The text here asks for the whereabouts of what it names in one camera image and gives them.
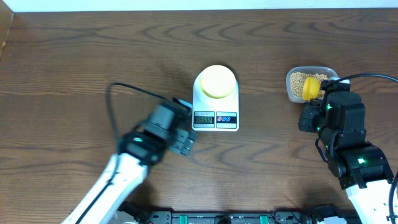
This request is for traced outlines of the white digital kitchen scale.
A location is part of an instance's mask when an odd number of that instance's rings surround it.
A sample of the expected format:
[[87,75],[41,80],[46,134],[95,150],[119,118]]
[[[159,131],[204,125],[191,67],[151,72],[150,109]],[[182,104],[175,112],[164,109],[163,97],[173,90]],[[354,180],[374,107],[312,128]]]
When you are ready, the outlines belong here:
[[193,85],[192,128],[195,131],[235,132],[239,129],[239,85],[229,96],[214,99],[199,87],[200,74]]

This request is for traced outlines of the clear plastic bean container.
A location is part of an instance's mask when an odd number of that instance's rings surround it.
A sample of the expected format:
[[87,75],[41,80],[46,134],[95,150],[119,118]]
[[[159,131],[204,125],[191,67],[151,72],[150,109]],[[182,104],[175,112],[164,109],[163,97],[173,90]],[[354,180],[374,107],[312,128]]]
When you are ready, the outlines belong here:
[[316,78],[320,81],[338,78],[337,73],[328,67],[295,67],[286,76],[286,86],[289,100],[293,103],[304,103],[302,98],[303,86],[308,77]]

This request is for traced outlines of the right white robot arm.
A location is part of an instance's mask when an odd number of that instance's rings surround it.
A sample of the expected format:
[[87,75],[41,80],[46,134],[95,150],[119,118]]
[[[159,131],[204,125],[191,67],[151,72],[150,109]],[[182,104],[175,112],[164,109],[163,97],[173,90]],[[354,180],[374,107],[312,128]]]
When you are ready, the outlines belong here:
[[361,97],[336,80],[323,81],[320,88],[325,95],[305,104],[299,130],[317,134],[322,160],[362,223],[397,223],[397,178],[383,151],[366,140]]

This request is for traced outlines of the yellow plastic bowl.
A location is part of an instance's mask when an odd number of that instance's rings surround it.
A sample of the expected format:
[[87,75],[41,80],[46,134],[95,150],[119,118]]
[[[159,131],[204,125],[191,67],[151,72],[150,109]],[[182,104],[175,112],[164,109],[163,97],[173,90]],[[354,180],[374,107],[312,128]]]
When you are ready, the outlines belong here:
[[199,87],[203,94],[210,98],[222,99],[236,88],[234,73],[225,66],[212,65],[205,68],[199,77]]

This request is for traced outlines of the yellow measuring scoop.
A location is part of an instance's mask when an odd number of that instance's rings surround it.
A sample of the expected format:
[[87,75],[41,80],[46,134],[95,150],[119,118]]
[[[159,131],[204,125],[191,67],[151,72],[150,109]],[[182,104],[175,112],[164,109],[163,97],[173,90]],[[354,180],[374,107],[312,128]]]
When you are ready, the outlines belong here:
[[307,77],[303,85],[302,98],[305,101],[310,101],[312,99],[318,98],[320,87],[320,80],[313,77]]

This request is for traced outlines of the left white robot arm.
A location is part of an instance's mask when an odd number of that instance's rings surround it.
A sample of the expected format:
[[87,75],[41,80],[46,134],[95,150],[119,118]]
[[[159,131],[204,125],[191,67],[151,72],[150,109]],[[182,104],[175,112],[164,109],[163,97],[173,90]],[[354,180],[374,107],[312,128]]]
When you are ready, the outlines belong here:
[[147,119],[116,141],[117,152],[65,223],[107,223],[125,198],[146,179],[166,151],[189,156],[197,133],[187,129],[192,104],[164,100]]

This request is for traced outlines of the soybeans in container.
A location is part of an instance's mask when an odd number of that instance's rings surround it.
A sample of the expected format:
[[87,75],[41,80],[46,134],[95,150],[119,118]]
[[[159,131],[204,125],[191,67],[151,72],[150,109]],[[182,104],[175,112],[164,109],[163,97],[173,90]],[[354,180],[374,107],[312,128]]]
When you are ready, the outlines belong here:
[[313,77],[320,81],[328,79],[325,74],[307,74],[302,72],[294,72],[290,76],[290,86],[294,95],[302,97],[303,85],[307,77]]

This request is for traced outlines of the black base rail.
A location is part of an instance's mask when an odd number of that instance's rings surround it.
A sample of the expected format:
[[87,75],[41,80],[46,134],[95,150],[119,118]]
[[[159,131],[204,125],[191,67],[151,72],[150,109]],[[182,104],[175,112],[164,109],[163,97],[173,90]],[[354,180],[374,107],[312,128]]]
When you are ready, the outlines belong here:
[[265,212],[176,212],[173,210],[144,210],[124,202],[110,223],[122,224],[361,224],[355,212],[338,210],[334,205],[320,205],[299,211],[277,208]]

